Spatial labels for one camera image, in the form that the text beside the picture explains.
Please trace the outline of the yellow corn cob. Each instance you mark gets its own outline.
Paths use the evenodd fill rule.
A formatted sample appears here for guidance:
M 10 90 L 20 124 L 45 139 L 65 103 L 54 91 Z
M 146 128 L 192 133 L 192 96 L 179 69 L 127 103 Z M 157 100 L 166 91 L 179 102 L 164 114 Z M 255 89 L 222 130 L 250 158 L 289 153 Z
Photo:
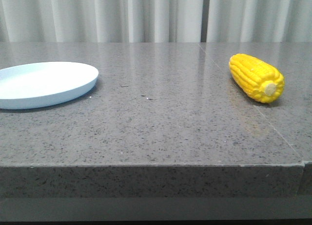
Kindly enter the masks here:
M 283 93 L 285 79 L 282 73 L 254 56 L 236 54 L 229 60 L 229 69 L 234 81 L 253 100 L 272 103 Z

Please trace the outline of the light blue round plate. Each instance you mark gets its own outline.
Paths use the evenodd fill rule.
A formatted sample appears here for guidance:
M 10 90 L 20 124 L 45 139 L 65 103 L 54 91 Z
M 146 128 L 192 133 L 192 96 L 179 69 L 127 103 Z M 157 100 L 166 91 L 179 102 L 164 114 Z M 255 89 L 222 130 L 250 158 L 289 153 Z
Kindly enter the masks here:
M 78 62 L 39 62 L 0 71 L 0 107 L 23 110 L 52 106 L 89 92 L 98 69 Z

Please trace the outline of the white pleated curtain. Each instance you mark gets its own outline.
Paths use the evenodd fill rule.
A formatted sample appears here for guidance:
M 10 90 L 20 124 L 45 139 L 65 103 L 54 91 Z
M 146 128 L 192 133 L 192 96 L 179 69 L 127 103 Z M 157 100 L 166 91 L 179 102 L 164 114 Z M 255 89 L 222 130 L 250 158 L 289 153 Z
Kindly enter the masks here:
M 0 0 L 2 42 L 310 42 L 312 0 Z

